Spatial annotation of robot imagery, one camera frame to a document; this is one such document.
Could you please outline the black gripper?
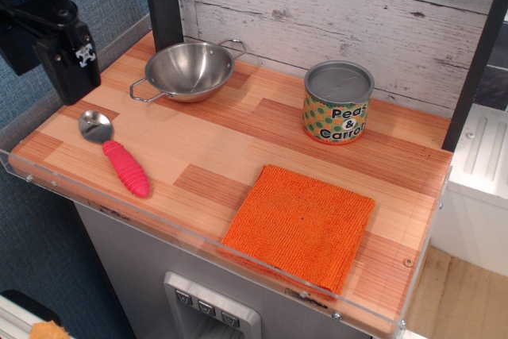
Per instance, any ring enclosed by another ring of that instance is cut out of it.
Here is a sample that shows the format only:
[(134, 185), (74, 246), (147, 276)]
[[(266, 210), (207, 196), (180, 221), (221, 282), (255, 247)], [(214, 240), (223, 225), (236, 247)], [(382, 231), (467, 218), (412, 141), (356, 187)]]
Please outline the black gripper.
[(41, 63), (65, 105), (101, 84), (93, 38), (71, 0), (1, 0), (1, 56), (17, 75)]

